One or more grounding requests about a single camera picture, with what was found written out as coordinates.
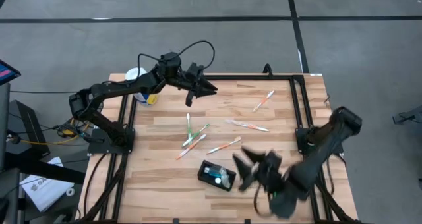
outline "wooden tabletop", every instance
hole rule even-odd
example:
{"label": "wooden tabletop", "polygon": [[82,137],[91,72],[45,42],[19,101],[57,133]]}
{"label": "wooden tabletop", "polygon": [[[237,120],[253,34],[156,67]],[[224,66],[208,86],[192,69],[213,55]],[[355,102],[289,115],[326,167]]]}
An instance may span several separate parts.
{"label": "wooden tabletop", "polygon": [[[124,80],[124,77],[124,74],[111,74],[109,79],[118,81]],[[331,114],[330,105],[324,103],[327,98],[324,80],[321,75],[304,74],[304,77],[314,124],[323,125]],[[256,151],[274,149],[283,158],[281,172],[302,159],[294,135],[297,125],[288,81],[215,80],[212,83],[218,88],[217,95],[194,99],[192,107],[185,106],[187,92],[178,91],[172,86],[166,86],[159,93],[158,102],[152,107],[137,105],[134,123],[136,139],[127,162],[119,222],[170,223],[173,218],[180,218],[181,223],[243,223],[244,219],[251,219],[252,223],[312,223],[309,200],[298,202],[290,219],[265,219],[259,217],[253,208],[256,184],[240,193],[237,189],[239,175],[231,192],[198,181],[197,173],[204,159],[237,173],[232,154],[245,157],[239,150],[240,145]],[[274,95],[253,113],[253,107],[270,90],[275,90]],[[305,125],[299,85],[297,91]],[[128,102],[125,121],[129,116],[130,99]],[[120,103],[121,98],[106,100],[102,113],[116,121]],[[187,139],[187,113],[191,115],[193,132],[206,123],[210,123],[210,127],[203,132],[206,134],[205,140],[176,160],[182,151],[181,144]],[[226,119],[250,122],[268,128],[270,132],[229,125]],[[206,155],[208,150],[230,142],[236,136],[242,137],[241,143]],[[90,158],[79,202],[81,211],[86,183],[100,156]],[[103,192],[109,157],[104,158],[94,175],[88,195],[88,209]],[[335,184],[334,198],[349,216],[357,218],[344,164],[331,157],[330,168]],[[318,191],[316,193],[320,214],[324,218],[320,194]],[[114,203],[114,197],[113,192],[109,204]],[[263,191],[259,194],[258,203],[262,213],[268,212],[268,201]],[[112,205],[109,205],[108,218],[111,213]]]}

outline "screen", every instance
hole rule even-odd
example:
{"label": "screen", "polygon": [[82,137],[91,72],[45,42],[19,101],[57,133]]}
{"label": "screen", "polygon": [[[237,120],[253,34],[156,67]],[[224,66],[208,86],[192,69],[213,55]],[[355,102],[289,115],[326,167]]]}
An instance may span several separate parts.
{"label": "screen", "polygon": [[0,81],[6,80],[6,78],[11,76],[15,76],[15,74],[15,72],[0,63]]}
{"label": "screen", "polygon": [[20,72],[0,60],[0,85],[20,76]]}

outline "black box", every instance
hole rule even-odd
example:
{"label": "black box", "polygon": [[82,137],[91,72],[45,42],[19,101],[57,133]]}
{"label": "black box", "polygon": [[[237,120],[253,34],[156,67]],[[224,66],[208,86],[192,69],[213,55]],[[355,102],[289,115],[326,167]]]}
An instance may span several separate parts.
{"label": "black box", "polygon": [[[17,100],[13,100],[9,103],[9,121],[7,123],[7,128],[13,132],[27,132],[19,134],[23,140],[41,143],[45,142],[35,111]],[[6,143],[6,152],[20,155],[22,158],[30,157],[31,159],[36,160],[50,154],[50,150],[46,145],[27,144],[23,142],[13,144],[10,141]]]}
{"label": "black box", "polygon": [[221,189],[229,192],[231,190],[231,188],[233,188],[233,184],[234,184],[235,178],[236,178],[236,172],[230,171],[229,169],[226,169],[226,168],[223,167],[224,169],[226,169],[227,174],[229,175],[230,188],[226,188],[222,184],[216,184],[215,181],[214,181],[215,177],[212,177],[211,175],[208,175],[208,174],[205,173],[206,167],[213,167],[215,165],[216,164],[213,164],[209,161],[204,160],[202,162],[202,165],[199,168],[199,171],[198,171],[198,180],[204,181],[208,184],[211,184],[212,186],[215,186],[217,188],[221,188]]}

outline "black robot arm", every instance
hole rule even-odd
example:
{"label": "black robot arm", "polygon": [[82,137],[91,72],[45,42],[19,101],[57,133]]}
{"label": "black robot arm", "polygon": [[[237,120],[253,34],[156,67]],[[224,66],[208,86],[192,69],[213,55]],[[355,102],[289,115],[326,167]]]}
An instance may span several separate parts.
{"label": "black robot arm", "polygon": [[189,69],[181,70],[181,59],[171,52],[161,56],[158,64],[148,73],[137,79],[124,82],[104,82],[83,89],[69,97],[72,116],[79,121],[89,121],[105,131],[114,146],[125,146],[126,128],[103,116],[98,108],[105,99],[133,93],[157,94],[166,84],[188,90],[186,105],[192,105],[192,99],[214,95],[217,88],[203,77],[204,67],[192,63]]}
{"label": "black robot arm", "polygon": [[[320,128],[313,128],[306,134],[306,141],[314,145],[315,149],[303,161],[292,165],[283,176],[278,172],[282,158],[275,151],[257,154],[242,147],[244,154],[253,163],[257,163],[258,168],[252,172],[252,167],[235,154],[233,155],[242,181],[239,190],[244,191],[254,181],[258,181],[268,193],[271,213],[281,218],[290,218],[295,211],[297,199],[306,200],[314,185],[320,189],[323,188],[317,182],[318,171],[322,164],[332,155],[336,146],[350,136],[358,134],[361,126],[361,118],[349,109],[340,107],[334,110],[328,123]],[[322,190],[322,193],[326,196],[330,195],[326,190]],[[254,207],[260,214],[256,208],[257,194],[258,192],[255,195]],[[354,222],[342,212],[331,196],[328,200],[332,206],[336,207],[333,211],[340,221]]]}

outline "paper sheet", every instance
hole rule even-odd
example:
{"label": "paper sheet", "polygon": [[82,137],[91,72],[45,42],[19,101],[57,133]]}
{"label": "paper sheet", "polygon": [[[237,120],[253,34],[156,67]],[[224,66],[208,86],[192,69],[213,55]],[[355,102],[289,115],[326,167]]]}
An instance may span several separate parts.
{"label": "paper sheet", "polygon": [[[55,157],[48,163],[63,167],[60,157]],[[72,188],[74,183],[46,179],[37,175],[30,175],[21,181],[20,185],[34,202],[38,210],[43,212],[53,205],[62,195],[64,195],[66,190]]]}

